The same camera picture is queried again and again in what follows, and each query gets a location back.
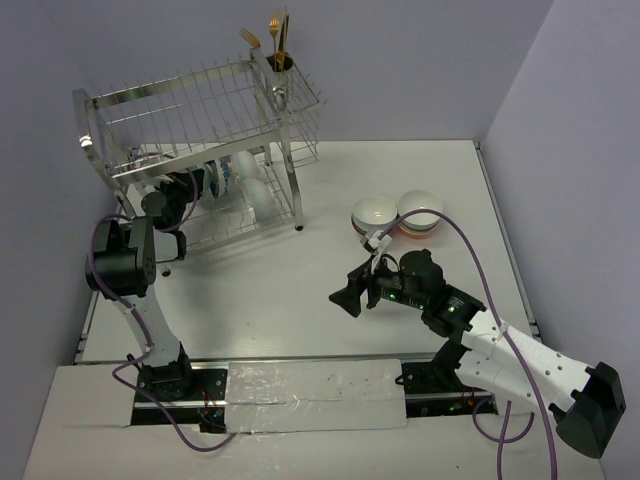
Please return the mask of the white bowl dark band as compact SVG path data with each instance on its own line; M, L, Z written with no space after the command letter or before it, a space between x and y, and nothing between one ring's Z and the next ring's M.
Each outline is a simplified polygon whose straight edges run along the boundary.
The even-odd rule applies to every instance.
M261 177L261 169L250 151L236 152L231 155L231 160L233 170L239 179L259 179Z

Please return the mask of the blue floral bowl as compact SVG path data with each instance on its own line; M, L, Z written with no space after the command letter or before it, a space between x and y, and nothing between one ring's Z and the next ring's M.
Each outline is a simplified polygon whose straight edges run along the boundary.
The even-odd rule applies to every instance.
M215 198L225 196L234 185L234 174L229 159L217 159L214 161L217 174L217 187Z

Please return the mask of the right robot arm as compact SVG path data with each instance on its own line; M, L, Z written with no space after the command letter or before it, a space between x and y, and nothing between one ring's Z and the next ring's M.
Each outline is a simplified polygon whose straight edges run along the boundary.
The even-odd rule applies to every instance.
M539 411L575 451L603 456L626 410L616 369L574 360L496 321L480 300L446 282L426 249L404 254L397 270L388 259L371 257L349 272L330 301L353 317L381 300L420 311L422 322L446 341L434 367L439 387L474 387Z

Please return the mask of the white bowl front stack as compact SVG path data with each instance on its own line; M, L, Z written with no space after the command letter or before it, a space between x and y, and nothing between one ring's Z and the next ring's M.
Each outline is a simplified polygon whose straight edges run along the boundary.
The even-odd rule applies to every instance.
M266 222L275 217L277 210L275 199L269 187L255 178L247 178L242 182L245 201L253 209L258 222Z

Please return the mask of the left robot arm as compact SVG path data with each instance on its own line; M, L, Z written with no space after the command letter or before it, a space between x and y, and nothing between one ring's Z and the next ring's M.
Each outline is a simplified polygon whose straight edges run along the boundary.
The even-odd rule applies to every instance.
M90 235L86 282L125 318L140 349L139 357L127 357L138 369L138 388L161 401L188 396L196 376L154 291L155 236L168 236L171 259L185 258L186 237L181 226L202 196L205 177L200 170L169 174L143 197L142 216L107 215L94 224Z

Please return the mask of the white bowl orange stack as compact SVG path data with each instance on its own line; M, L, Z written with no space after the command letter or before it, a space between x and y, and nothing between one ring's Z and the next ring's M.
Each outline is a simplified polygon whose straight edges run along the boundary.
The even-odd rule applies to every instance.
M404 193L399 198L397 210L400 217L416 210L415 214L401 221L399 228L412 238L420 238L436 227L440 217L433 214L433 211L442 213L443 202L429 191L415 189Z

